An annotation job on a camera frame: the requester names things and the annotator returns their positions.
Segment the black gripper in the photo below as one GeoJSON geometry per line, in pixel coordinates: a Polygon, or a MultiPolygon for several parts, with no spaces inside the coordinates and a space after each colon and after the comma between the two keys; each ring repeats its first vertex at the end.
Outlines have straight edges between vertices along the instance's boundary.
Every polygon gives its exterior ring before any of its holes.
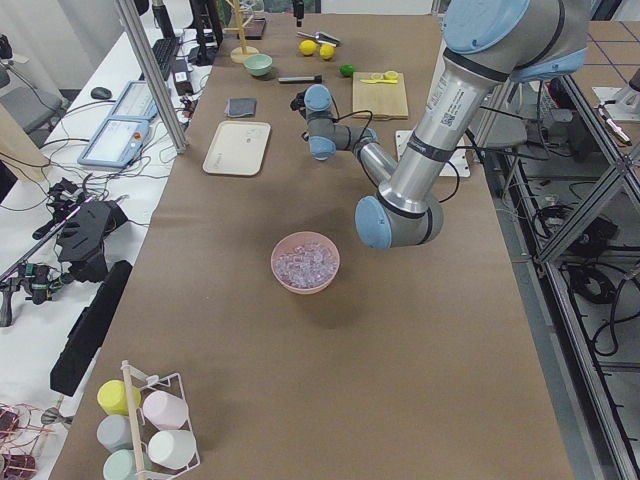
{"type": "Polygon", "coordinates": [[[299,92],[296,97],[290,102],[290,109],[295,112],[304,112],[306,109],[305,106],[305,95],[306,92],[299,92]]]}
{"type": "Polygon", "coordinates": [[[302,27],[305,16],[304,0],[293,0],[293,14],[296,19],[296,26],[302,27]]]}

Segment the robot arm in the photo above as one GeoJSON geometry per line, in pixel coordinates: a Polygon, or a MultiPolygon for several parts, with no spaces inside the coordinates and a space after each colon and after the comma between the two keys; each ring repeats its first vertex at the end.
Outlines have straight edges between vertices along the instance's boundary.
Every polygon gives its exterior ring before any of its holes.
{"type": "Polygon", "coordinates": [[[587,56],[587,1],[453,1],[444,16],[444,71],[398,160],[370,128],[339,124],[330,90],[304,93],[311,155],[350,151],[377,187],[355,211],[361,241],[375,249],[420,245],[441,230],[430,190],[489,91],[506,81],[549,80],[579,70],[587,56]]]}

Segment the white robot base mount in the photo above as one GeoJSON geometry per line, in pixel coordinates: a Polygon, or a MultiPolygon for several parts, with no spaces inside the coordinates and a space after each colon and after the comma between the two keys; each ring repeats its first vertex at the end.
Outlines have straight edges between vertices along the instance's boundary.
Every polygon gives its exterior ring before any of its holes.
{"type": "MultiPolygon", "coordinates": [[[[396,130],[394,133],[396,145],[396,158],[400,160],[400,156],[407,147],[408,140],[411,136],[411,130],[396,130]]],[[[461,178],[467,178],[471,175],[470,167],[466,157],[467,144],[464,138],[458,142],[456,151],[440,172],[441,177],[455,177],[459,174],[461,178]]]]}

